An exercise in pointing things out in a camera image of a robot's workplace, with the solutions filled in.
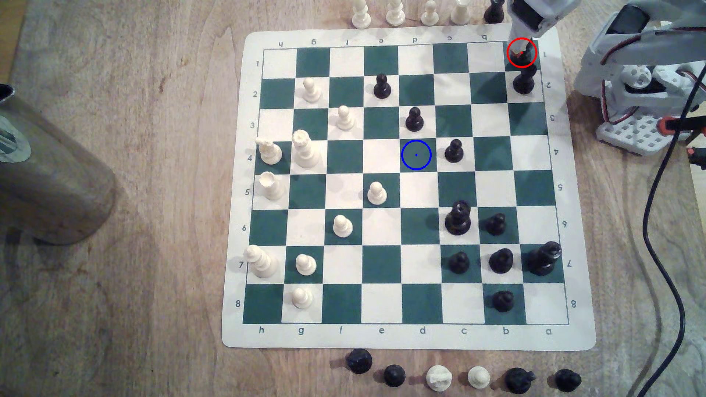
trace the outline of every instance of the green square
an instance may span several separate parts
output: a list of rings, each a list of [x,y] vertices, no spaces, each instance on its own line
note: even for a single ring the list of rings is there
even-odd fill
[[[368,189],[373,182],[380,182],[388,199],[379,206],[368,201]],[[400,207],[400,174],[363,174],[363,208],[399,208]]]
[[[442,324],[441,284],[402,284],[403,324]]]
[[[333,232],[333,218],[343,215],[353,224],[353,233],[348,237],[338,237]],[[363,244],[363,210],[326,210],[326,222],[323,243],[326,245],[362,245]]]
[[[434,44],[434,73],[468,73],[466,43]]]
[[[551,170],[515,171],[515,195],[518,206],[555,205]]]
[[[366,107],[363,124],[363,139],[399,138],[400,108]]]
[[[506,103],[505,72],[471,73],[471,103]]]
[[[299,48],[297,77],[328,77],[330,54],[328,48]]]
[[[456,274],[448,267],[449,258],[463,251],[468,255],[471,266],[466,273]],[[481,252],[477,245],[442,245],[441,246],[441,282],[442,283],[481,283]]]
[[[259,175],[265,171],[272,172],[273,174],[289,174],[289,167],[292,160],[292,142],[275,142],[280,149],[282,149],[282,158],[280,161],[273,165],[263,161],[262,156],[260,156],[260,149],[255,150],[255,174]]]
[[[509,136],[473,138],[476,171],[499,171],[513,168],[513,151]]]
[[[384,73],[388,76],[397,74],[397,46],[365,47],[365,75],[377,76]]]
[[[363,141],[328,141],[326,157],[329,174],[361,174]]]
[[[363,246],[363,283],[401,283],[399,245]]]
[[[510,291],[515,298],[515,305],[505,313],[493,307],[493,294],[498,291]],[[525,325],[525,288],[522,284],[483,284],[483,306],[485,324]]]
[[[402,152],[402,156],[400,157],[400,170],[402,172],[436,171],[436,139],[401,139],[400,151]]]
[[[282,284],[248,284],[243,300],[243,324],[282,323]]]
[[[360,324],[360,284],[324,284],[322,324]]]
[[[400,76],[400,106],[422,106],[433,104],[433,74]]]
[[[438,244],[438,208],[402,208],[403,244]]]
[[[493,236],[485,230],[485,221],[491,216],[505,214],[505,232]],[[481,244],[519,244],[520,233],[517,230],[517,207],[478,207],[478,224]]]
[[[293,107],[293,78],[263,79],[260,88],[260,109],[291,109]]]
[[[250,228],[250,244],[287,245],[287,210],[252,210],[243,226]]]
[[[362,77],[332,77],[328,80],[329,107],[363,107]]]
[[[325,208],[326,175],[305,174],[289,176],[290,208]]]
[[[510,135],[548,135],[543,102],[508,103]]]
[[[293,131],[303,129],[313,141],[328,138],[328,109],[295,109]]]
[[[542,244],[520,245],[520,257],[522,258],[522,281],[524,283],[557,283],[564,284],[564,265],[561,257],[554,264],[554,270],[548,275],[536,275],[530,271],[527,265],[527,255],[533,249],[540,248]]]
[[[439,206],[451,207],[457,200],[476,206],[476,174],[473,171],[439,172]]]
[[[311,275],[302,275],[297,270],[297,256],[309,255],[316,261],[316,270]],[[287,247],[285,254],[285,284],[323,283],[323,246]]]

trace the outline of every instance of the white chess piece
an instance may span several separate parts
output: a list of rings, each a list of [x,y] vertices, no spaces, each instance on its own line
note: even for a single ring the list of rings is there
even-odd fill
[[[243,257],[252,265],[253,274],[259,278],[270,277],[277,271],[277,260],[256,245],[248,245]]]
[[[282,159],[282,149],[272,141],[255,138],[255,143],[260,146],[260,157],[266,164],[274,165]]]
[[[439,21],[439,14],[436,12],[436,2],[429,0],[424,5],[424,13],[421,15],[421,22],[427,26],[434,26]]]
[[[343,131],[348,131],[355,127],[355,118],[351,115],[351,109],[346,105],[338,107],[338,121],[336,126]]]
[[[483,367],[473,367],[468,371],[468,383],[476,389],[484,389],[490,384],[490,372]]]
[[[443,365],[434,365],[426,372],[426,384],[434,391],[444,391],[451,386],[453,375]]]
[[[346,238],[353,233],[353,223],[343,215],[333,218],[333,232],[338,237]]]
[[[405,12],[402,11],[402,0],[388,0],[388,13],[385,19],[392,26],[400,26],[405,21]]]
[[[297,271],[301,275],[312,275],[316,271],[316,260],[309,255],[297,255]]]
[[[267,200],[279,200],[285,193],[282,183],[280,183],[275,174],[269,171],[260,174],[260,185],[263,187],[263,196]]]
[[[370,14],[365,0],[353,0],[353,26],[365,29],[370,26]]]
[[[300,309],[306,309],[311,306],[313,295],[310,291],[303,288],[297,288],[292,292],[292,304]]]
[[[468,11],[470,0],[456,0],[456,7],[451,11],[451,22],[456,25],[466,25],[471,20],[471,13]]]
[[[316,86],[311,77],[304,79],[304,99],[309,103],[315,103],[321,97],[321,89]]]
[[[298,129],[292,135],[292,144],[297,153],[294,162],[302,168],[312,168],[321,160],[321,153],[314,147],[309,138],[309,133],[303,129]]]
[[[387,199],[388,191],[385,190],[380,182],[373,182],[370,184],[370,189],[368,190],[368,201],[376,206],[379,206]]]

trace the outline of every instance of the white pawn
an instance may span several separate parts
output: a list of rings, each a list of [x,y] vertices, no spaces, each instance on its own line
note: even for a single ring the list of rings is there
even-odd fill
[[[309,133],[303,129],[298,129],[292,135],[292,145],[297,150],[294,162],[302,168],[312,168],[321,160],[321,153],[314,147],[309,138]]]
[[[336,215],[333,218],[333,232],[338,237],[346,238],[353,233],[353,223],[343,215]]]
[[[370,189],[368,190],[368,201],[376,206],[379,206],[387,199],[388,191],[385,190],[380,182],[373,182],[370,184]]]
[[[292,304],[300,309],[306,309],[311,306],[313,295],[308,290],[297,288],[292,292]]]
[[[282,149],[272,141],[255,138],[255,143],[260,145],[260,157],[265,164],[274,165],[282,159]]]
[[[256,245],[248,245],[243,256],[253,266],[253,274],[259,278],[270,277],[277,271],[277,261]]]
[[[365,29],[370,26],[370,14],[365,0],[353,0],[353,26]]]
[[[336,126],[343,131],[348,131],[355,127],[355,118],[351,116],[351,109],[346,105],[340,105],[338,107],[338,121]]]
[[[304,79],[304,99],[307,102],[314,103],[321,97],[321,90],[314,84],[311,77]]]
[[[421,15],[421,22],[427,26],[434,26],[439,21],[439,14],[436,13],[436,2],[429,0],[424,6],[425,12]]]
[[[316,259],[309,255],[297,255],[297,271],[301,275],[312,275],[316,271]]]
[[[388,0],[388,13],[385,19],[392,26],[400,26],[405,21],[405,12],[402,11],[402,0]]]

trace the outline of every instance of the white square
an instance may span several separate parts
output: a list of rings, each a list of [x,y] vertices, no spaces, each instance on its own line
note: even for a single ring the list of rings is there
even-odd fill
[[[338,123],[338,108],[331,107],[328,110],[328,140],[329,141],[360,141],[363,139],[363,116],[364,108],[349,107],[350,116],[355,119],[355,125],[348,131],[343,131],[336,126]]]
[[[434,104],[470,105],[471,80],[468,73],[434,75]]]
[[[436,244],[401,246],[402,284],[441,283],[441,248]]]
[[[402,284],[363,284],[362,323],[402,323]]]
[[[513,252],[513,267],[507,273],[497,274],[489,264],[490,255],[507,248]],[[522,257],[519,244],[481,244],[481,280],[484,284],[522,284]]]
[[[556,207],[519,206],[517,207],[517,230],[520,244],[544,244],[559,241]]]
[[[402,244],[399,208],[363,208],[363,245]]]
[[[546,135],[516,135],[510,137],[515,171],[551,170],[549,140]]]
[[[401,172],[400,207],[436,208],[439,184],[436,172]]]
[[[326,208],[363,208],[363,174],[327,174]]]
[[[442,284],[441,315],[445,324],[484,324],[482,284]]]
[[[297,77],[296,49],[266,49],[263,59],[263,78]]]
[[[473,136],[509,136],[510,114],[506,103],[471,105]]]
[[[292,304],[292,293],[297,288],[311,292],[313,302],[306,309],[300,309]],[[285,284],[282,299],[283,323],[320,323],[323,301],[323,286],[321,284]]]
[[[468,43],[468,71],[470,73],[505,71],[505,52],[503,51],[503,43]]]
[[[525,315],[528,324],[566,324],[564,284],[525,284]]]
[[[397,47],[400,75],[433,74],[434,49],[431,45],[400,45]]]
[[[294,109],[261,109],[258,136],[274,142],[291,142]]]
[[[323,248],[323,283],[363,283],[363,246],[325,246]]]
[[[323,245],[325,209],[287,211],[287,245]]]
[[[476,171],[478,207],[514,207],[515,173],[513,171]]]
[[[399,139],[366,139],[363,141],[363,173],[395,174],[400,172]]]

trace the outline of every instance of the black chess piece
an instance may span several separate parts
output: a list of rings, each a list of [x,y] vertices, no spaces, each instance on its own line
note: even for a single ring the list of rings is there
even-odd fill
[[[380,73],[378,77],[376,77],[376,80],[377,84],[373,87],[373,94],[375,94],[378,99],[389,97],[393,89],[390,87],[390,84],[388,84],[388,77]]]
[[[409,116],[405,120],[405,126],[411,132],[417,132],[424,126],[424,119],[421,118],[421,111],[418,107],[409,110]]]
[[[471,207],[463,200],[456,201],[444,220],[449,233],[460,236],[471,228]]]
[[[451,144],[443,153],[448,162],[459,162],[463,159],[463,148],[461,148],[461,146],[462,144],[460,139],[454,139],[451,141]]]

